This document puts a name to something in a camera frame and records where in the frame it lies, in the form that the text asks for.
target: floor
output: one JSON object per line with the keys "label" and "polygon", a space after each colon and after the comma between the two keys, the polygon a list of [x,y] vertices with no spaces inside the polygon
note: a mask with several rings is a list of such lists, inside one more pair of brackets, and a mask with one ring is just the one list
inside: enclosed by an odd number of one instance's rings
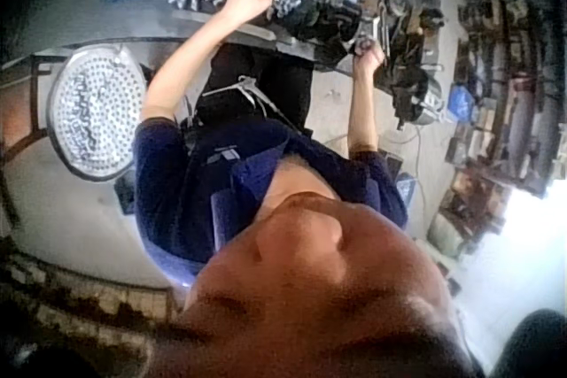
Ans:
{"label": "floor", "polygon": [[[456,16],[459,2],[460,0],[441,0],[447,23],[440,34],[439,62],[445,66],[445,71],[437,73],[436,78],[446,99],[453,79],[456,42],[460,37],[465,37]],[[162,25],[165,21],[160,16],[169,16],[171,12],[169,5],[163,0],[123,0],[116,4],[108,4],[104,0],[34,0],[34,5],[28,11],[30,19],[19,30],[15,37],[17,40],[12,44],[12,52],[15,52],[12,58],[57,48],[69,36],[75,37],[77,42],[83,42],[85,34],[90,34],[90,40],[97,39],[102,34],[179,34],[179,28]],[[163,43],[158,48],[156,46],[141,42],[128,44],[135,56],[150,66],[161,64],[176,44]],[[57,67],[52,71],[51,77],[45,76],[40,80],[40,127],[45,126],[45,103]],[[210,65],[207,62],[188,90],[187,97],[193,104],[209,71]],[[8,98],[5,95],[8,92],[15,98],[24,96],[18,93],[25,94],[26,87],[28,88],[26,83],[23,83],[23,86],[3,90],[2,100]],[[350,93],[351,81],[344,75],[315,73],[307,126],[314,130],[316,140],[343,153]],[[397,121],[393,116],[391,97],[379,91],[375,95],[380,147],[401,156],[404,159],[402,169],[417,176],[421,183],[409,208],[407,232],[414,238],[424,239],[439,202],[454,176],[454,169],[445,163],[444,157],[455,124],[447,117],[440,123],[420,127],[419,137],[415,137],[418,130],[412,125],[407,125],[399,132],[396,130]],[[27,123],[17,124],[25,127]],[[121,214],[112,183],[90,183],[71,175],[58,159],[49,139],[42,139],[24,150],[6,165],[4,175],[23,219],[21,227],[12,232],[22,250],[51,263],[100,278],[149,287],[167,285],[166,278],[145,255],[136,223],[131,217]],[[520,219],[523,215],[518,210],[513,214]],[[5,222],[4,212],[0,219]],[[522,223],[512,219],[509,222]],[[514,240],[512,235],[522,232],[521,225],[515,226],[503,241]],[[556,231],[559,232],[558,235],[563,235],[564,244],[567,231],[563,234],[562,228],[557,228]],[[551,238],[538,258],[544,259],[547,253],[553,251],[561,254],[561,250],[558,250],[561,239],[558,238]],[[564,288],[561,287],[561,283],[564,285],[564,277],[558,273],[561,266],[564,266],[564,253],[562,257],[555,257],[551,266],[541,272],[540,263],[528,261],[529,250],[526,248],[520,258],[526,265],[529,264],[531,272],[522,272],[521,262],[516,262],[512,273],[503,274],[496,281],[493,276],[502,274],[502,268],[507,264],[506,261],[500,262],[499,256],[503,255],[508,245],[499,238],[490,241],[487,251],[482,251],[485,254],[480,259],[472,259],[461,271],[461,279],[465,284],[458,300],[466,312],[467,331],[488,369],[497,359],[503,342],[521,319],[520,313],[525,309],[540,306],[564,309],[564,294],[560,290]],[[484,261],[482,256],[492,258],[492,263]],[[518,284],[514,286],[514,291],[502,293],[507,294],[502,296],[504,299],[498,298],[498,292],[506,287],[506,282]],[[546,282],[553,282],[549,287],[553,294],[544,290]],[[547,298],[542,296],[539,304],[525,304],[525,308],[520,308],[518,306],[522,306],[522,291],[528,291],[534,296],[545,294]],[[484,312],[483,305],[487,297],[494,301],[492,310]],[[510,304],[517,306],[515,310],[512,309],[514,314],[502,316],[510,309]]]}

